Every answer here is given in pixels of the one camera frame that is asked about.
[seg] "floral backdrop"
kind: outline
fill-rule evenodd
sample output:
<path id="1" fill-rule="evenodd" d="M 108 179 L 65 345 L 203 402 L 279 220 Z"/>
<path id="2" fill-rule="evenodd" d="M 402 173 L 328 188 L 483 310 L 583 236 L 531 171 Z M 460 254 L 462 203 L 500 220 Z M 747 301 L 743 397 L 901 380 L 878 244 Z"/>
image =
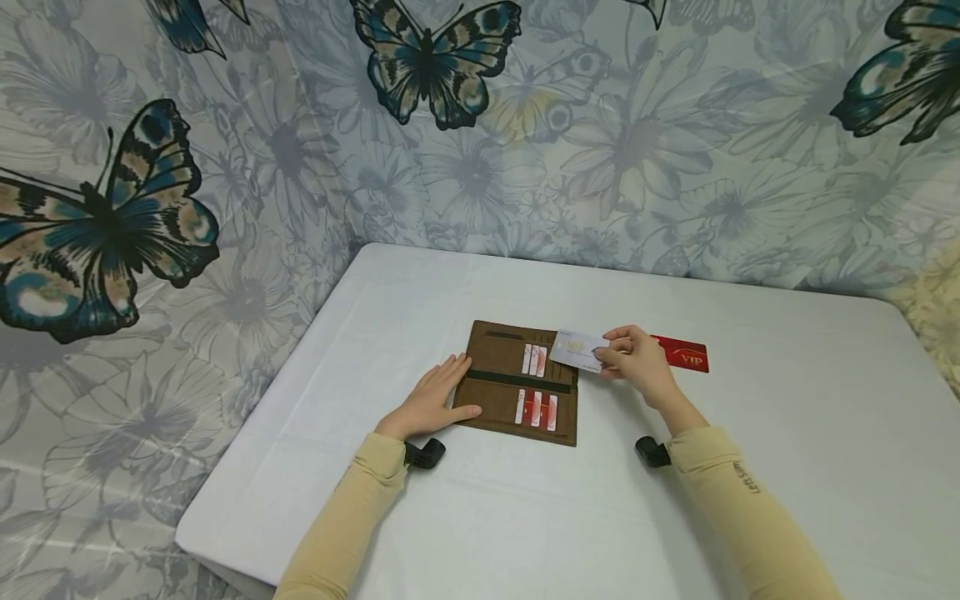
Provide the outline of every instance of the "floral backdrop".
<path id="1" fill-rule="evenodd" d="M 0 597 L 235 596 L 174 529 L 366 242 L 890 300 L 960 393 L 957 0 L 7 0 L 0 53 Z"/>

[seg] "wallet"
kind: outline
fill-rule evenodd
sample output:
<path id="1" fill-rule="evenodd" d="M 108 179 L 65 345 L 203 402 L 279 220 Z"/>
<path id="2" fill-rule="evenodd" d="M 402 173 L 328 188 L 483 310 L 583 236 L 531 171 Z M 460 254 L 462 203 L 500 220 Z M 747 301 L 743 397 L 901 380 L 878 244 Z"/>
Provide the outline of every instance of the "wallet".
<path id="1" fill-rule="evenodd" d="M 555 444 L 577 445 L 578 370 L 547 358 L 556 331 L 474 321 L 467 344 L 473 364 L 453 406 L 483 413 L 460 424 Z"/>

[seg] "table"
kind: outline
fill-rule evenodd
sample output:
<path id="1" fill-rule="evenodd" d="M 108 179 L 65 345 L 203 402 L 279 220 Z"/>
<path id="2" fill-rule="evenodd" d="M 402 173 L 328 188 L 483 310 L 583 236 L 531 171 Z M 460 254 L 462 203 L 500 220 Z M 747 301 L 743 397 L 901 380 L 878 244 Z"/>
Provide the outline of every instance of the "table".
<path id="1" fill-rule="evenodd" d="M 381 416 L 474 320 L 704 343 L 675 370 L 780 498 L 850 600 L 960 588 L 960 404 L 878 300 L 388 245 L 364 248 L 183 516 L 176 541 L 269 596 Z M 580 379 L 576 447 L 469 427 L 438 437 L 374 537 L 358 599 L 742 597 L 622 385 Z"/>

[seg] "black clamp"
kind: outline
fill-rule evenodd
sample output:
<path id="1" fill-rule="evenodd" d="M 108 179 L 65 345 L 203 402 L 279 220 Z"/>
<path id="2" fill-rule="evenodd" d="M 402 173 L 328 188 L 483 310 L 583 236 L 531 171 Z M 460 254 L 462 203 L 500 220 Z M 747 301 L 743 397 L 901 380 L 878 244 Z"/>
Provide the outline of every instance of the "black clamp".
<path id="1" fill-rule="evenodd" d="M 409 442 L 404 442 L 407 452 L 403 462 L 416 468 L 433 468 L 440 462 L 446 452 L 446 446 L 437 438 L 430 438 L 423 449 Z"/>
<path id="2" fill-rule="evenodd" d="M 657 444 L 650 436 L 644 436 L 636 441 L 634 445 L 636 453 L 640 455 L 643 462 L 649 468 L 660 468 L 670 465 L 670 453 L 666 451 L 666 446 Z"/>

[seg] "sleeve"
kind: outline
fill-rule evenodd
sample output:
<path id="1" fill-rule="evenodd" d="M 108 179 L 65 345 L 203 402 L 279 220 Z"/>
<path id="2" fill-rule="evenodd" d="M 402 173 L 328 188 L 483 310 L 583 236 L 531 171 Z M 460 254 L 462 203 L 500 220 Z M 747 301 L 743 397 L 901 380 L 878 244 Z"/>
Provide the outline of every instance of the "sleeve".
<path id="1" fill-rule="evenodd" d="M 843 597 L 809 540 L 747 470 L 723 429 L 688 429 L 666 446 L 695 503 L 729 548 L 751 600 Z"/>
<path id="2" fill-rule="evenodd" d="M 377 523 L 403 489 L 403 442 L 371 433 L 300 541 L 275 600 L 347 597 Z"/>

